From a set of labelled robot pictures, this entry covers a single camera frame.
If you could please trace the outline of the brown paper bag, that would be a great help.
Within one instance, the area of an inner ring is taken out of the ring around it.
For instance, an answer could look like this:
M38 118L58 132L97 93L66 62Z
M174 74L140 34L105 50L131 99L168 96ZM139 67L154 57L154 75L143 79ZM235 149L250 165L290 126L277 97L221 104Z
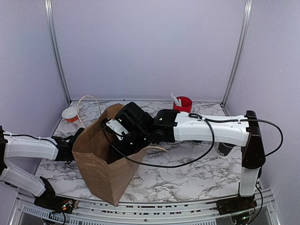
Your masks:
M112 119L122 108L117 103L106 107L102 115L77 137L72 153L89 191L101 200L117 206L132 177L149 148L142 149L130 158L116 159L109 155L109 142L116 136L103 132L104 119Z

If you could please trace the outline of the black paper coffee cup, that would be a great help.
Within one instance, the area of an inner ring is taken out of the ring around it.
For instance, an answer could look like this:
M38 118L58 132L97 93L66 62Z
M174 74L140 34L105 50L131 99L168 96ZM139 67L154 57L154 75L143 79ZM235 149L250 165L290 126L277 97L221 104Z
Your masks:
M220 142L218 145L217 153L220 156L227 156L234 147L235 145L233 144Z

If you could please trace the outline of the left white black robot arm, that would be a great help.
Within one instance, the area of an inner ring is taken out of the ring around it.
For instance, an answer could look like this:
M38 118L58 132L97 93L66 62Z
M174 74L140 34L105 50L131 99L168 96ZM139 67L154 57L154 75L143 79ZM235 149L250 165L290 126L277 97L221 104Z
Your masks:
M66 138L34 137L26 134L13 134L0 130L0 180L24 189L42 203L54 209L59 205L59 198L45 178L40 178L11 163L14 157L45 158L70 163L74 161L73 145L77 137L84 131L80 128L74 135Z

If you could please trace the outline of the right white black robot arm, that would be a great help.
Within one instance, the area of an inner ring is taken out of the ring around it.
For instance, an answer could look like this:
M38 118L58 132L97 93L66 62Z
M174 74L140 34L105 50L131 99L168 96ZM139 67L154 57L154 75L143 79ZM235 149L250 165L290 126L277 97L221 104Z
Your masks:
M242 169L239 194L232 200L237 210L244 209L254 195L260 168L265 163L261 131L253 111L245 116L222 117L163 109L155 117L138 108L121 109L104 123L117 140L111 148L122 157L149 144L161 142L206 141L219 143L220 150L241 147Z

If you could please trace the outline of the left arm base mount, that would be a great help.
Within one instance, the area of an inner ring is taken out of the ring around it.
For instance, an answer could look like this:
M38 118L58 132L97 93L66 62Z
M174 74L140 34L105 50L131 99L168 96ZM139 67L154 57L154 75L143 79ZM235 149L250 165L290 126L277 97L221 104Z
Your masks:
M77 206L78 201L75 199L69 199L56 195L45 195L40 197L35 197L34 205L57 211L71 214L75 207Z

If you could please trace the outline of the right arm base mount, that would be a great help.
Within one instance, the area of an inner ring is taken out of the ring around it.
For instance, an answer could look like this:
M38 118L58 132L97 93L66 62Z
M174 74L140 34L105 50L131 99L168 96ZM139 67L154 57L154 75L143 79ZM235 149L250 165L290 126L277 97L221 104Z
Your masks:
M244 210L254 209L256 201L223 199L216 202L219 215L236 213Z

